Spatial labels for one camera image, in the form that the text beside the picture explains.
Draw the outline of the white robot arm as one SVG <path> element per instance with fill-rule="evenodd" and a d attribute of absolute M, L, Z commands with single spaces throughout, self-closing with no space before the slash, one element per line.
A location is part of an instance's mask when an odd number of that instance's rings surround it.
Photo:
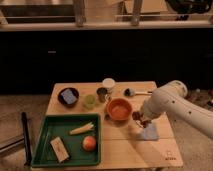
<path fill-rule="evenodd" d="M 151 121 L 164 112 L 173 114 L 213 140 L 213 112 L 186 100 L 187 94 L 186 85 L 179 80 L 154 89 L 140 108 L 141 119 Z"/>

